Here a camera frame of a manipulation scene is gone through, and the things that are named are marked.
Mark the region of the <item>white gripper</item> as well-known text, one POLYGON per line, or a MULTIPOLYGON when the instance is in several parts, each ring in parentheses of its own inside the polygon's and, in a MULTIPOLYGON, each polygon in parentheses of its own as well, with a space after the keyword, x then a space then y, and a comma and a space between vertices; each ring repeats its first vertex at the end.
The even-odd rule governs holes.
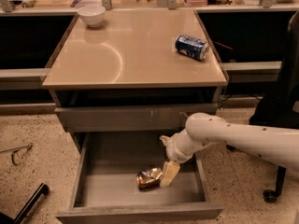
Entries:
POLYGON ((188 161, 200 149, 200 143, 192 140, 185 130, 175 133, 171 137, 161 135, 159 139, 165 146, 166 155, 170 160, 164 163, 163 175, 160 181, 160 187, 165 188, 170 186, 178 174, 179 163, 188 161))

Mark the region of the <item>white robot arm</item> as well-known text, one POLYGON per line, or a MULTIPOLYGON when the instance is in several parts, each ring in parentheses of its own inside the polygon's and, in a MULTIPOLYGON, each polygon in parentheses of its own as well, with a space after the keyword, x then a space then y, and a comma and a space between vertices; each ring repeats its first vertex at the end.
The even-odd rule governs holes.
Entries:
POLYGON ((295 129, 233 124, 218 116, 194 113, 180 133, 171 137, 162 135, 160 139, 169 159, 164 163, 162 188, 172 183, 182 163, 216 142, 299 171, 299 131, 295 129))

